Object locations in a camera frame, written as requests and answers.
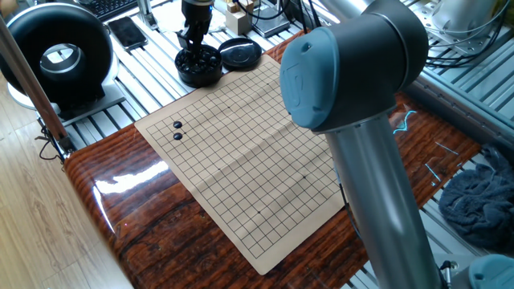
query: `black lid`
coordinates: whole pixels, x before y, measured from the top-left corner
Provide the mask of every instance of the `black lid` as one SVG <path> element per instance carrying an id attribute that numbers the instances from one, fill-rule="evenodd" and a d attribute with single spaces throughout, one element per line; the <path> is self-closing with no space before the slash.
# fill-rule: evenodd
<path id="1" fill-rule="evenodd" d="M 219 52 L 225 68 L 232 71 L 256 65 L 263 50 L 251 39 L 237 38 L 222 43 Z"/>

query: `keyboard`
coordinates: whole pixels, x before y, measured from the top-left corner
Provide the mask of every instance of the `keyboard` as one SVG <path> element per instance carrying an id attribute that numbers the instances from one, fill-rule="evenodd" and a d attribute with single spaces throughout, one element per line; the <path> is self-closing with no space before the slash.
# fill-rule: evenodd
<path id="1" fill-rule="evenodd" d="M 89 9 L 100 21 L 106 21 L 137 6 L 137 0 L 92 0 L 89 3 L 79 1 L 81 6 Z"/>

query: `wooden floor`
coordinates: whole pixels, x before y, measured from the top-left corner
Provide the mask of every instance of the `wooden floor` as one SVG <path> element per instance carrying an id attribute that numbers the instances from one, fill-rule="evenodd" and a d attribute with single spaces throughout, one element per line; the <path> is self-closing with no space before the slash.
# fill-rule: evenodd
<path id="1" fill-rule="evenodd" d="M 132 288 L 39 135 L 0 75 L 0 289 Z"/>

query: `round black container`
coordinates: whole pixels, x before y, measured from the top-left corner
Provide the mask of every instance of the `round black container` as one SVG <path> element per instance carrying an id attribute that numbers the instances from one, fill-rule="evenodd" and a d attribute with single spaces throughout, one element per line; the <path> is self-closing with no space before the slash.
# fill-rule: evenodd
<path id="1" fill-rule="evenodd" d="M 230 71 L 253 67 L 263 53 L 257 42 L 245 38 L 227 40 L 219 47 L 219 51 L 223 65 Z"/>
<path id="2" fill-rule="evenodd" d="M 211 85 L 222 77 L 222 56 L 216 48 L 208 45 L 202 45 L 195 57 L 182 49 L 177 54 L 175 66 L 180 79 L 193 88 Z"/>

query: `metal pole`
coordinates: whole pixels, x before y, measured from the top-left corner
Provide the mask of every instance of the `metal pole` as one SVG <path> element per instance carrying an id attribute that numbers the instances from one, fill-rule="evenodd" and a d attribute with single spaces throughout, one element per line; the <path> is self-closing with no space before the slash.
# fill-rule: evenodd
<path id="1" fill-rule="evenodd" d="M 374 0 L 320 0 L 341 22 L 360 16 Z"/>
<path id="2" fill-rule="evenodd" d="M 387 115 L 325 135 L 380 288 L 441 289 Z"/>
<path id="3" fill-rule="evenodd" d="M 10 34 L 9 28 L 0 17 L 0 53 L 6 60 L 16 79 L 43 118 L 45 125 L 57 141 L 65 141 L 67 132 L 48 100 L 41 84 L 36 79 L 29 63 L 20 51 L 18 44 Z"/>
<path id="4" fill-rule="evenodd" d="M 139 6 L 139 19 L 150 29 L 156 30 L 158 28 L 157 20 L 153 17 L 150 0 L 137 0 L 137 5 Z"/>

